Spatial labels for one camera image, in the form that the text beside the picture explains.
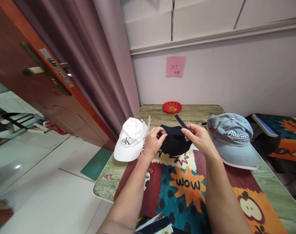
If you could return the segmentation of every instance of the door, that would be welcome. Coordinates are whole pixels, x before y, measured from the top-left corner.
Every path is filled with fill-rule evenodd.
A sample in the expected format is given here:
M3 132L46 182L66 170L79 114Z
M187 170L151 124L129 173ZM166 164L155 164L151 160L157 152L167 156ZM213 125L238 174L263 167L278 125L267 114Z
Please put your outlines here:
M39 66L44 73L28 69ZM116 137L11 0L0 0L0 82L69 134L114 149Z

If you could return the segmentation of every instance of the table mat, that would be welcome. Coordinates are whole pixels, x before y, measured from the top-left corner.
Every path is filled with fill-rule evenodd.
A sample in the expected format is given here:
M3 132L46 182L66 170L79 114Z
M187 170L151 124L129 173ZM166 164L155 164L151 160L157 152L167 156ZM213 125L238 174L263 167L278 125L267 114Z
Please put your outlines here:
M163 212L180 230L211 233L205 206L206 161L204 155L193 148L192 145L188 152L178 156L157 152L146 174L141 214L154 217ZM128 163L114 199L137 161ZM252 173L227 165L225 168L253 233L287 233Z

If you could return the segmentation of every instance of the white baseball cap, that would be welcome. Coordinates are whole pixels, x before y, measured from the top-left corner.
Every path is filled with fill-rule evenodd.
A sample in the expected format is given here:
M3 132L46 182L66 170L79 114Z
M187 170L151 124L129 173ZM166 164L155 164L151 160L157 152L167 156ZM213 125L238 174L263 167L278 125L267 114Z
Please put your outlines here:
M129 118L122 127L113 156L121 162L135 160L144 145L144 139L148 134L148 126L143 120Z

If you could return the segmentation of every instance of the wall molding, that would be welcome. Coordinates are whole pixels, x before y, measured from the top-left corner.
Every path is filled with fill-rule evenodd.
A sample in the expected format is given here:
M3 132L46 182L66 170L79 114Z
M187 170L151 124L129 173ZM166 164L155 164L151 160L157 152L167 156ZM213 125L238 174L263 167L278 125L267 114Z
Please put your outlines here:
M180 48L185 46L201 45L201 44L207 44L212 42L249 37L254 35L281 32L281 31L292 30L292 29L296 29L296 18L277 21L274 23L252 27L252 28L234 29L228 32L222 32L218 34L202 36L202 37L197 37L193 39L172 41L172 42L161 44L161 45L131 49L130 53L131 55L146 54L146 53L152 53L155 51Z

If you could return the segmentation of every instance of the curtain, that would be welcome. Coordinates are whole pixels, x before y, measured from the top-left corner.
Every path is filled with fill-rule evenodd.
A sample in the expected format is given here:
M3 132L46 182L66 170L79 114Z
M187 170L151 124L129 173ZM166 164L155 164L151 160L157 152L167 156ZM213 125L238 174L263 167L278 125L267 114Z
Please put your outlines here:
M119 0L13 0L116 136L139 98Z

